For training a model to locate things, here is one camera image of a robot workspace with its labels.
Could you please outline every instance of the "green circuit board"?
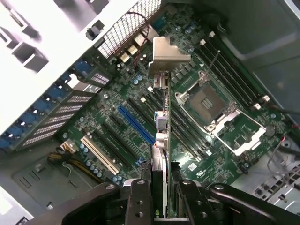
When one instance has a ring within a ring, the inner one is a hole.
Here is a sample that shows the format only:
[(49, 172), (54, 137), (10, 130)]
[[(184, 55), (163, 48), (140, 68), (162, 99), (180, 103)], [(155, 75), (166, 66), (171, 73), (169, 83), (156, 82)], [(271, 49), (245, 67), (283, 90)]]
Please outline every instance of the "green circuit board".
[[(212, 30), (193, 15), (192, 8), (186, 6), (176, 10), (176, 14), (165, 12), (152, 25), (160, 36), (171, 37), (173, 45), (192, 56), (191, 63), (172, 72), (172, 93), (183, 93), (195, 83), (199, 79), (199, 71), (208, 71), (216, 50), (220, 50), (220, 56), (209, 71), (210, 87), (222, 98), (225, 105), (236, 102), (241, 111), (265, 127), (272, 126), (276, 131), (272, 136), (263, 135), (260, 138), (261, 144), (255, 150), (246, 151), (238, 157), (219, 140), (199, 129), (178, 105), (175, 95), (173, 96), (171, 160), (180, 162), (182, 177), (198, 180), (200, 183), (231, 184), (241, 174), (247, 173), (247, 168), (256, 163), (264, 153), (276, 146), (289, 127), (281, 113), (263, 105), (259, 110), (251, 107), (264, 95), (264, 90), (258, 82), (234, 58), (217, 35), (209, 37)], [(206, 40), (204, 46), (199, 44), (202, 39)], [(123, 181), (140, 176), (139, 159), (150, 159), (150, 143), (124, 118), (119, 106), (125, 107), (152, 139), (156, 133), (154, 113), (162, 109), (162, 93), (153, 90), (153, 80), (148, 79), (147, 67), (148, 62), (152, 60), (152, 45), (151, 42), (144, 45), (140, 55), (146, 57), (143, 61), (138, 61), (138, 69), (134, 69), (135, 55), (126, 63), (121, 63), (120, 75), (103, 88), (57, 134), (59, 139), (65, 141), (62, 134), (67, 133), (68, 138), (78, 146), (84, 135), (91, 135), (110, 159), (116, 159), (121, 167), (119, 176)], [(197, 121), (203, 122), (191, 103), (186, 103), (185, 108)], [(250, 141), (258, 129), (259, 126), (249, 118), (239, 115), (226, 124), (220, 138), (235, 149)], [(201, 160), (196, 159), (195, 152)], [(80, 151), (76, 154), (80, 155), (83, 161), (93, 161), (102, 172), (102, 177), (112, 177), (92, 153)]]

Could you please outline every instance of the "chip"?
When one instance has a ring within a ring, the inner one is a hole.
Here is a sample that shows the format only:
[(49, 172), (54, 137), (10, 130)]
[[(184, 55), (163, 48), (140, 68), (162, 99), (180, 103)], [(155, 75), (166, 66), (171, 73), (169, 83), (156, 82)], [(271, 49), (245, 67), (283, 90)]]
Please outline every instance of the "chip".
[(189, 103), (202, 118), (205, 125), (209, 125), (227, 108), (226, 102), (208, 83), (197, 92), (191, 94)]

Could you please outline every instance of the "motherboard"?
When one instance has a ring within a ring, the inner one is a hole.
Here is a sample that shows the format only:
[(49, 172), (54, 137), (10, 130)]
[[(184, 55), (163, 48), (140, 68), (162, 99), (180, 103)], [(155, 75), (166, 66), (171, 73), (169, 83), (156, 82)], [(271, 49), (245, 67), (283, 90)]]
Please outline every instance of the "motherboard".
[(162, 92), (148, 78), (153, 36), (169, 37), (191, 61), (171, 72), (171, 155), (183, 178), (231, 184), (289, 131), (266, 106), (259, 82), (190, 6), (168, 6), (151, 23), (148, 41), (128, 44), (110, 61), (115, 77), (57, 134), (102, 180), (122, 185), (151, 159)]

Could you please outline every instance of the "white pci slot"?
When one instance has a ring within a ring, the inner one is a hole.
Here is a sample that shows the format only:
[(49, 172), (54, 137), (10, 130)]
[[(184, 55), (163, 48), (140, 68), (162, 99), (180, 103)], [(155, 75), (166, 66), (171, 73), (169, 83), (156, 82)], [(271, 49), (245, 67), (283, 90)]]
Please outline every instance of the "white pci slot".
[(114, 175), (120, 172), (120, 168), (107, 157), (105, 152), (103, 152), (92, 139), (88, 136), (84, 136), (81, 141)]

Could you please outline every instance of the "red wire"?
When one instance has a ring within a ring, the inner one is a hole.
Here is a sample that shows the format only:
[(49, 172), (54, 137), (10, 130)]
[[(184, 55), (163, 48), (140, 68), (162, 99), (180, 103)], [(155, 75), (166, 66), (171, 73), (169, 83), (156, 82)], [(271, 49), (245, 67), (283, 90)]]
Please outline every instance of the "red wire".
[[(145, 16), (143, 16), (142, 14), (140, 13), (137, 13), (137, 12), (127, 12), (126, 14), (129, 14), (129, 15), (138, 15), (138, 16), (141, 16), (144, 20), (145, 20), (145, 23), (147, 23), (147, 18)], [(136, 68), (137, 66), (137, 60), (138, 60), (138, 57), (141, 53), (141, 50), (142, 50), (142, 47), (144, 46), (144, 44), (147, 42), (148, 40), (148, 35), (149, 35), (149, 26), (147, 25), (147, 31), (146, 31), (146, 38), (144, 39), (143, 43), (142, 43), (142, 46), (140, 46), (139, 50), (137, 51), (136, 53), (136, 56), (135, 56), (135, 62), (134, 62), (134, 66)]]

